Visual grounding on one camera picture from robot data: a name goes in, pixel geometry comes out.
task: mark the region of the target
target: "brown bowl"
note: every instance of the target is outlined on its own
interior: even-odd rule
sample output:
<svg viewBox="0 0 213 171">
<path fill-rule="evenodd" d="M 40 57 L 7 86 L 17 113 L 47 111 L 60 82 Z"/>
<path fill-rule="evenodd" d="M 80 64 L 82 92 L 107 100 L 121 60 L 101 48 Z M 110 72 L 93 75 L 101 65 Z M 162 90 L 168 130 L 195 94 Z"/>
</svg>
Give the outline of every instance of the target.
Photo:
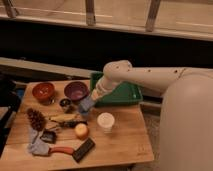
<svg viewBox="0 0 213 171">
<path fill-rule="evenodd" d="M 78 102 L 89 94 L 89 90 L 85 83 L 74 81 L 64 88 L 64 94 L 73 102 Z"/>
<path fill-rule="evenodd" d="M 42 82 L 37 85 L 32 90 L 33 96 L 38 100 L 38 102 L 48 105 L 53 102 L 55 93 L 55 87 L 50 82 Z"/>
</svg>

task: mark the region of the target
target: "wooden table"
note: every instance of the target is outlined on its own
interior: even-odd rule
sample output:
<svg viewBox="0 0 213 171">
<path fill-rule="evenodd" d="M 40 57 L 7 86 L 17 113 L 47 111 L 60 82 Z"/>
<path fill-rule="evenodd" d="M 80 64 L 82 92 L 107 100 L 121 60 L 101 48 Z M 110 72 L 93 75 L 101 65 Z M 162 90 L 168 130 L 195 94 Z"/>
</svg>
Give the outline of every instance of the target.
<svg viewBox="0 0 213 171">
<path fill-rule="evenodd" d="M 93 150 L 80 163 L 72 156 L 54 153 L 50 157 L 32 156 L 27 152 L 29 122 L 26 110 L 33 107 L 45 116 L 63 114 L 59 106 L 64 98 L 64 87 L 70 81 L 52 82 L 56 89 L 55 102 L 49 106 L 39 104 L 32 96 L 32 88 L 37 83 L 29 83 L 22 104 L 14 120 L 1 160 L 1 170 L 60 170 L 72 168 L 126 165 L 149 162 L 154 159 L 143 115 L 139 105 L 93 108 L 88 126 L 90 137 L 96 143 Z M 112 133 L 104 134 L 97 125 L 97 116 L 110 112 L 115 116 Z M 78 140 L 73 129 L 62 130 L 55 145 L 77 149 L 83 141 Z"/>
</svg>

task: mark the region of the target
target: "red knife handle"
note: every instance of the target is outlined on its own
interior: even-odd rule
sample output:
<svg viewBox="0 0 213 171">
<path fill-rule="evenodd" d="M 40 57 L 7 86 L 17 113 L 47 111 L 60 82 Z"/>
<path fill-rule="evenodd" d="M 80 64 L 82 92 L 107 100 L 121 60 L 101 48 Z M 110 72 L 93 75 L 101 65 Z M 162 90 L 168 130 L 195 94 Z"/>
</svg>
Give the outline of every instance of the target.
<svg viewBox="0 0 213 171">
<path fill-rule="evenodd" d="M 52 147 L 50 148 L 49 154 L 51 153 L 65 153 L 72 155 L 74 152 L 74 149 L 71 147 Z"/>
</svg>

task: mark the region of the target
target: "gray cloth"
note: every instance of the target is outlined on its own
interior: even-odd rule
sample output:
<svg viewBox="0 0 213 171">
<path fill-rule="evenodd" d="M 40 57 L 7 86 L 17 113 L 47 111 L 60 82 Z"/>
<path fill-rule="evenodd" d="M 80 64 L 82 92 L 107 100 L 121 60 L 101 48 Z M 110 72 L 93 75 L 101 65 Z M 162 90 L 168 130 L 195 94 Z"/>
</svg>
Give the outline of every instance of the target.
<svg viewBox="0 0 213 171">
<path fill-rule="evenodd" d="M 95 106 L 95 101 L 92 100 L 92 98 L 90 96 L 87 96 L 86 98 L 84 98 L 79 106 L 78 106 L 78 112 L 82 115 L 88 115 L 89 110 Z"/>
<path fill-rule="evenodd" d="M 48 156 L 49 149 L 49 146 L 39 138 L 39 132 L 30 127 L 28 152 L 33 155 Z"/>
</svg>

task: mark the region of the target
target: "green container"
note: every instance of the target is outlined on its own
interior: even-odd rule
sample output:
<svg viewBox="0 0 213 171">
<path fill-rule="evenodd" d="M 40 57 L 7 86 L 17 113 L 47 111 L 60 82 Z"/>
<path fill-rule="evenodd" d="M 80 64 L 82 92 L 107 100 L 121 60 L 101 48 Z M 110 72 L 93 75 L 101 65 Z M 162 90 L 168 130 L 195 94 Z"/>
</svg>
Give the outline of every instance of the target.
<svg viewBox="0 0 213 171">
<path fill-rule="evenodd" d="M 97 81 L 103 76 L 102 72 L 95 72 L 90 77 L 90 91 L 95 88 Z M 143 100 L 139 86 L 123 82 L 110 94 L 102 97 L 96 107 L 100 106 L 118 106 L 118 105 L 133 105 Z"/>
</svg>

